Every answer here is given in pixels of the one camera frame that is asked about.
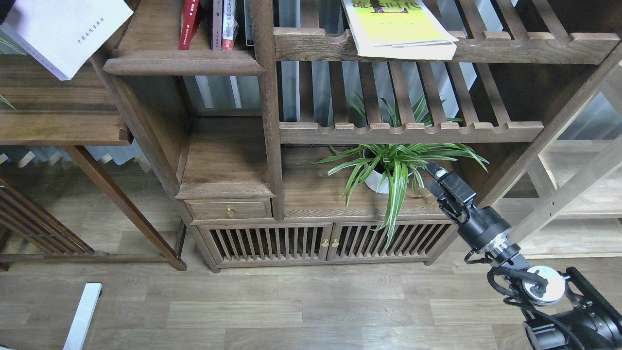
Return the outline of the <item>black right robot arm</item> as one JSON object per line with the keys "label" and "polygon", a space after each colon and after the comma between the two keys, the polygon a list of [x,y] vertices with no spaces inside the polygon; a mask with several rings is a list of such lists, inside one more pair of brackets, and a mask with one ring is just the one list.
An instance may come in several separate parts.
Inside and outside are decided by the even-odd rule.
{"label": "black right robot arm", "polygon": [[529,263],[518,244],[507,239],[508,224],[491,207],[475,205],[475,191],[454,172],[429,162],[432,180],[427,188],[442,212],[458,227],[471,255],[484,255],[487,279],[504,303],[517,306],[525,316],[524,330],[535,350],[615,350],[621,348],[621,315],[574,267],[565,273]]}

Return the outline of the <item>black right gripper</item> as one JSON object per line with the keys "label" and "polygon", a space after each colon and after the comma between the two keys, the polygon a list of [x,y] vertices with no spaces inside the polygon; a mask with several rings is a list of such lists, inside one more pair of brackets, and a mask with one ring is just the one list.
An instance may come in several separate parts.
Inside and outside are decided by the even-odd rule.
{"label": "black right gripper", "polygon": [[426,165],[433,177],[430,192],[437,197],[442,212],[458,226],[458,234],[476,253],[502,253],[509,248],[511,226],[491,207],[478,208],[475,191],[454,172],[437,162]]}

